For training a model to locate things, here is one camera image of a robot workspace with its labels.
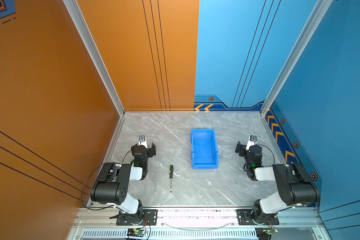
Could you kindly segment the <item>black yellow screwdriver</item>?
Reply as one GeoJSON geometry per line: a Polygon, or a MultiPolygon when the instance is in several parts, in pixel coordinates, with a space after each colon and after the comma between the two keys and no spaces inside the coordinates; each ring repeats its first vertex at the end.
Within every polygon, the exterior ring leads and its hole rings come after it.
{"type": "Polygon", "coordinates": [[[169,176],[170,176],[170,192],[173,191],[173,172],[174,172],[174,166],[170,165],[169,167],[169,176]]]}

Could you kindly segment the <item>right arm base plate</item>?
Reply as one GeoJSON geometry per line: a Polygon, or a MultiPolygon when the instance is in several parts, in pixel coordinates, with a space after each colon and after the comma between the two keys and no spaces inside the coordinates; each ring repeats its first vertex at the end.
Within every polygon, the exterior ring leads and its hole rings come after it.
{"type": "Polygon", "coordinates": [[[256,212],[252,209],[237,209],[236,214],[240,226],[268,225],[269,223],[278,226],[280,224],[276,214],[264,214],[262,211],[256,212]]]}

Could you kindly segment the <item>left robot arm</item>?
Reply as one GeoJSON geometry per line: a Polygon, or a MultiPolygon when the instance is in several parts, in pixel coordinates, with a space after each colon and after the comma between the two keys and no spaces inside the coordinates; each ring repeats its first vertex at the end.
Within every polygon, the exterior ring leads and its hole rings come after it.
{"type": "Polygon", "coordinates": [[[148,221],[140,200],[128,193],[130,181],[142,181],[148,173],[148,160],[156,155],[156,146],[150,148],[144,143],[131,147],[134,159],[131,163],[104,163],[91,189],[91,201],[115,208],[119,213],[110,219],[117,219],[121,225],[140,225],[148,221]]]}

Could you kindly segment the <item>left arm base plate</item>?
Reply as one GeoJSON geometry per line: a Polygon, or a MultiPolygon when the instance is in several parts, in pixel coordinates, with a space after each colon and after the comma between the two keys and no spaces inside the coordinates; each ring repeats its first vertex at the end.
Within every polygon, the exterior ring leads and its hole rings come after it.
{"type": "Polygon", "coordinates": [[[117,217],[117,226],[143,226],[149,224],[155,226],[158,220],[158,210],[156,209],[142,209],[138,210],[136,214],[119,214],[117,217]]]}

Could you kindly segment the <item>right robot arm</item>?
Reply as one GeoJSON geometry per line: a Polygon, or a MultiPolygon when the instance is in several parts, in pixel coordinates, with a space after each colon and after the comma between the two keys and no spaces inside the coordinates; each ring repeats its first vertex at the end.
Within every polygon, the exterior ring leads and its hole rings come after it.
{"type": "Polygon", "coordinates": [[[320,201],[320,192],[301,164],[262,165],[262,147],[254,141],[247,145],[238,142],[236,153],[245,158],[244,171],[252,181],[275,182],[277,191],[258,199],[252,209],[237,210],[240,225],[263,225],[278,222],[278,213],[297,205],[309,205],[320,201]]]}

